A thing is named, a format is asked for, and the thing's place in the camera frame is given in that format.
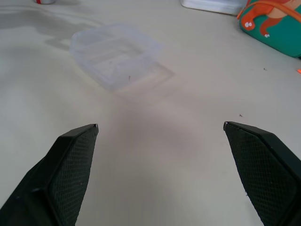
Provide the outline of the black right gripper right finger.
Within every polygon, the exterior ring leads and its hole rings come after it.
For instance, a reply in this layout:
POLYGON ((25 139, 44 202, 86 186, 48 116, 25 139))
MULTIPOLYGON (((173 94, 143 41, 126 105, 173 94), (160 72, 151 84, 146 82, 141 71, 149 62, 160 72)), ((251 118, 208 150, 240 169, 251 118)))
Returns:
POLYGON ((264 226, 301 226, 301 160, 271 132, 231 121, 223 130, 264 226))

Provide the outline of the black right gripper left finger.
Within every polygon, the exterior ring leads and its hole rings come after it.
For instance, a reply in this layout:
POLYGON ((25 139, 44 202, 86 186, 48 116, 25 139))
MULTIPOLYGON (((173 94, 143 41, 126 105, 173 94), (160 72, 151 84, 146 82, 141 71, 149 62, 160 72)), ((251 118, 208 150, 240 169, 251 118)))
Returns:
POLYGON ((75 226, 98 132, 89 124, 59 136, 0 208, 0 226, 75 226))

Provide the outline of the clear plastic container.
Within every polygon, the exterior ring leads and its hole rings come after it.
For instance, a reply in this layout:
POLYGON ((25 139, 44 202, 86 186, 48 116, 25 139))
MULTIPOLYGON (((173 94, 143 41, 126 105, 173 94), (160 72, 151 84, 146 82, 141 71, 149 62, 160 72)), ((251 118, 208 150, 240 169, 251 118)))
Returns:
POLYGON ((75 33, 69 52, 79 67, 107 90, 118 90, 148 75, 161 46, 126 25, 112 24, 75 33))

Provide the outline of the green orange dinosaur pouch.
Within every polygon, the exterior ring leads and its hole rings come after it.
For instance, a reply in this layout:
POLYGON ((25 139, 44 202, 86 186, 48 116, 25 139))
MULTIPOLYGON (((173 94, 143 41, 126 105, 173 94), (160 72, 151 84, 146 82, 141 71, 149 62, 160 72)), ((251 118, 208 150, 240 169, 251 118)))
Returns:
POLYGON ((301 0, 248 0, 237 19, 254 39, 301 58, 301 0))

